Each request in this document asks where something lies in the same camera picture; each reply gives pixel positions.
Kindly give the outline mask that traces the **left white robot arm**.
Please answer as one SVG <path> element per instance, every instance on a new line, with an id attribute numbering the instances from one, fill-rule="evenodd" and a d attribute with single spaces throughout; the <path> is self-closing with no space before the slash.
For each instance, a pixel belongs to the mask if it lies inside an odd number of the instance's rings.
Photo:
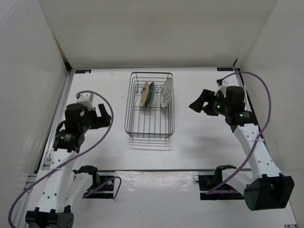
<path id="1" fill-rule="evenodd" d="M 71 228 L 74 223 L 72 207 L 86 192 L 100 186 L 96 167 L 85 165 L 77 171 L 72 169 L 75 160 L 82 155 L 80 147 L 85 133 L 112 126 L 112 116 L 107 113 L 104 104 L 99 104 L 98 108 L 100 116 L 90 101 L 66 107 L 65 119 L 56 129 L 49 172 L 36 181 L 46 181 L 45 188 L 36 207 L 25 215 L 29 227 Z"/>

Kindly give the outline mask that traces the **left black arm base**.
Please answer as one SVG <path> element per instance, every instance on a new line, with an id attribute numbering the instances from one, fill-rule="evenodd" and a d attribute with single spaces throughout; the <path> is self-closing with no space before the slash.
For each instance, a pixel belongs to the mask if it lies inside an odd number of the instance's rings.
<path id="1" fill-rule="evenodd" d="M 122 184 L 122 178 L 115 171 L 100 171 L 99 185 L 86 191 L 84 199 L 116 199 Z"/>

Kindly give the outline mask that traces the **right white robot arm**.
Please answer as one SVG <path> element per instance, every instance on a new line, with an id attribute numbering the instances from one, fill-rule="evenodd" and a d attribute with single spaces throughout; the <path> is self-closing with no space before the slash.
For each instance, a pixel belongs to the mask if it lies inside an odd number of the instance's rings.
<path id="1" fill-rule="evenodd" d="M 275 165 L 261 138 L 255 115 L 245 110 L 245 91 L 239 86 L 228 86 L 223 93 L 204 89 L 189 108 L 206 115 L 225 117 L 232 133 L 238 139 L 250 165 L 252 177 L 241 172 L 241 167 L 218 166 L 209 181 L 207 194 L 227 194 L 231 186 L 242 194 L 251 211 L 283 209 L 287 206 L 295 183 Z"/>

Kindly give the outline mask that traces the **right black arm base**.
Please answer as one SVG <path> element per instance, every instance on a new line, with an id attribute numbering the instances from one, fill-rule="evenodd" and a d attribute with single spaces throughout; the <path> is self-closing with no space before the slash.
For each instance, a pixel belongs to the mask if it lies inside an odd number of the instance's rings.
<path id="1" fill-rule="evenodd" d="M 206 192 L 216 187 L 223 181 L 222 171 L 226 169 L 236 169 L 233 165 L 218 166 L 213 174 L 196 174 L 193 176 L 194 182 L 199 184 L 200 200 L 243 200 L 241 193 L 237 192 L 231 186 L 224 184 L 212 194 Z"/>

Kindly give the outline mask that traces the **beige plate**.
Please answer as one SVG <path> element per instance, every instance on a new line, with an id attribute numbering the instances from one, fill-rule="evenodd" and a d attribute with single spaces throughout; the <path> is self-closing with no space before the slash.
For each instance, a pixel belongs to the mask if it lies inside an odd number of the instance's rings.
<path id="1" fill-rule="evenodd" d="M 140 107 L 145 107 L 145 104 L 149 96 L 149 90 L 150 90 L 149 82 L 145 82 L 141 92 Z"/>

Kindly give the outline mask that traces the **teal patterned plate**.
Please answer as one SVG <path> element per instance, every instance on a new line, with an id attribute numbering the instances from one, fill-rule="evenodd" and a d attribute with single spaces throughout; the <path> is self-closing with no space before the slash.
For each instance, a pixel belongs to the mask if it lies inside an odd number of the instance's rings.
<path id="1" fill-rule="evenodd" d="M 148 107 L 152 104 L 152 102 L 154 100 L 155 89 L 156 89 L 155 83 L 151 82 L 150 86 L 149 86 L 149 94 L 148 94 L 148 98 L 145 103 L 145 107 Z"/>

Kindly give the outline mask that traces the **white plate with dark rim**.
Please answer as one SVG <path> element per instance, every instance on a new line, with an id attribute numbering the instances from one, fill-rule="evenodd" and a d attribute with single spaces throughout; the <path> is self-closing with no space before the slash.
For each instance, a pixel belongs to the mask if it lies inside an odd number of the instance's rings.
<path id="1" fill-rule="evenodd" d="M 168 78 L 163 85 L 161 98 L 160 98 L 160 107 L 165 108 L 171 100 L 173 90 L 173 79 Z"/>

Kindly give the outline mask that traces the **left aluminium frame rail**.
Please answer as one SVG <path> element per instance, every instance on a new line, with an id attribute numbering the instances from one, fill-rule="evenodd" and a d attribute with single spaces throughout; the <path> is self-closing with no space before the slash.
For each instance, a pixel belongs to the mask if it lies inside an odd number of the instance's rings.
<path id="1" fill-rule="evenodd" d="M 35 170 L 28 174 L 28 178 L 26 180 L 25 188 L 28 188 L 30 184 L 32 184 L 35 181 L 35 177 L 38 173 L 38 171 L 42 170 L 44 168 L 45 162 L 49 160 L 50 150 L 51 150 L 51 144 L 54 140 L 55 135 L 55 128 L 57 124 L 59 123 L 59 120 L 62 117 L 61 111 L 63 109 L 64 104 L 67 101 L 67 94 L 69 93 L 69 88 L 71 86 L 71 81 L 73 77 L 74 71 L 72 69 L 67 71 L 64 84 L 61 90 L 61 94 L 59 97 L 59 101 L 56 106 L 55 114 L 53 115 L 53 119 L 51 122 L 50 130 L 48 131 L 47 139 L 45 146 L 43 148 L 40 160 L 38 165 L 35 167 Z M 28 210 L 28 205 L 31 197 L 31 189 L 29 189 L 22 197 L 18 200 L 16 203 L 14 210 L 12 211 L 12 224 L 13 226 L 17 228 L 27 228 L 28 225 L 25 222 L 25 214 Z"/>

